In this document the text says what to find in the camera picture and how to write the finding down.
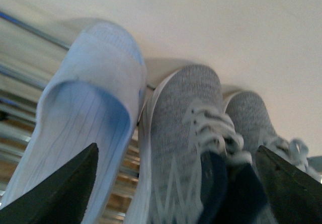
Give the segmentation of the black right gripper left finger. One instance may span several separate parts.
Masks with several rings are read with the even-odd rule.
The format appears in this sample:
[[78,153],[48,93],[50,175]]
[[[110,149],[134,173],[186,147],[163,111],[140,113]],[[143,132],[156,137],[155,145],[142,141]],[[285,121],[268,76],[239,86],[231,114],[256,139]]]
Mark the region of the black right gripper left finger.
[[81,223],[95,183],[96,143],[1,209],[1,223]]

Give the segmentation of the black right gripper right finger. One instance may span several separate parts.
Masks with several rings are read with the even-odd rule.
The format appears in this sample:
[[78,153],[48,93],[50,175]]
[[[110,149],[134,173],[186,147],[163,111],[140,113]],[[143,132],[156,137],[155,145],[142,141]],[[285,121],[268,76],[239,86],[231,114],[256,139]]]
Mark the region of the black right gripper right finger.
[[278,223],[321,223],[321,183],[263,145],[256,167]]

